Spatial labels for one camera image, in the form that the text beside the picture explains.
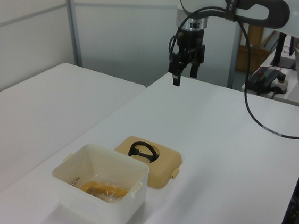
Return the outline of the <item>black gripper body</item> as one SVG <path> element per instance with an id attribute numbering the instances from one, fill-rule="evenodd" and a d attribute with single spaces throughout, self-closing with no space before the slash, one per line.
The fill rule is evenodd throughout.
<path id="1" fill-rule="evenodd" d="M 181 30 L 177 36 L 179 53 L 201 49 L 203 47 L 204 29 L 202 30 Z"/>

